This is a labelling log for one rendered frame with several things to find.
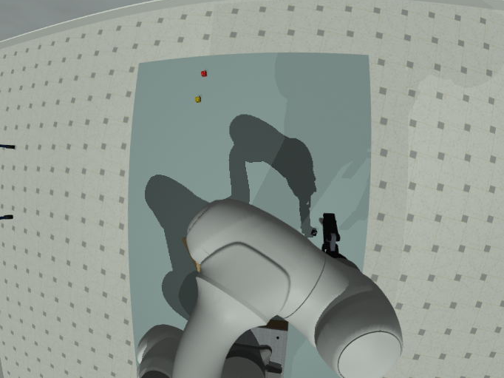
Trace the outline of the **tan mat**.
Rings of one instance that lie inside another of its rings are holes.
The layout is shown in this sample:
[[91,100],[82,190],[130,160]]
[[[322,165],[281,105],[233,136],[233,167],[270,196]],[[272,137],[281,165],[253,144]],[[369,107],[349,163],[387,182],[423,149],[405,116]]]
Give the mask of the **tan mat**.
[[[183,239],[182,239],[182,241],[183,241],[183,243],[184,243],[184,245],[185,245],[185,247],[186,247],[186,249],[187,249],[187,251],[188,251],[188,253],[189,253],[189,255],[190,255],[190,252],[189,252],[189,250],[188,250],[188,245],[187,245],[187,242],[186,242],[186,237],[185,237],[185,238],[183,238]],[[191,255],[190,255],[190,257],[191,257]],[[191,257],[191,259],[192,259],[192,257]],[[196,269],[197,269],[197,271],[198,271],[198,273],[199,273],[199,272],[200,272],[200,264],[198,264],[198,263],[197,263],[195,260],[193,260],[193,259],[192,259],[192,261],[193,261],[193,263],[194,263],[194,265],[195,265],[195,267],[196,267]]]

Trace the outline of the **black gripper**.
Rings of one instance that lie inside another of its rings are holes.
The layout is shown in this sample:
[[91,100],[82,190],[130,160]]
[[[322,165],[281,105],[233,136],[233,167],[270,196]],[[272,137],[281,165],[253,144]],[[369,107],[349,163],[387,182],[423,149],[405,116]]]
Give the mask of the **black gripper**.
[[336,244],[336,242],[340,241],[340,235],[338,233],[338,228],[336,225],[337,221],[335,218],[335,214],[324,213],[323,217],[324,218],[319,218],[319,222],[323,226],[323,236],[324,236],[324,243],[322,244],[321,250],[327,253],[329,256],[332,256],[333,258],[341,257],[346,259],[345,256],[338,253],[338,244]]

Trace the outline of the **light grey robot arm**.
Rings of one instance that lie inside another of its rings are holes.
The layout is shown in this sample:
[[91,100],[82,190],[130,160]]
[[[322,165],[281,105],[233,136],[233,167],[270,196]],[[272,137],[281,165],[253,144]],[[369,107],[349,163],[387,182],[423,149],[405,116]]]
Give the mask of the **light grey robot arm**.
[[193,217],[186,242],[200,264],[197,303],[184,330],[146,332],[137,378],[282,378],[270,347],[234,343],[276,315],[341,378],[380,378],[401,356],[400,323],[382,290],[268,212],[214,200]]

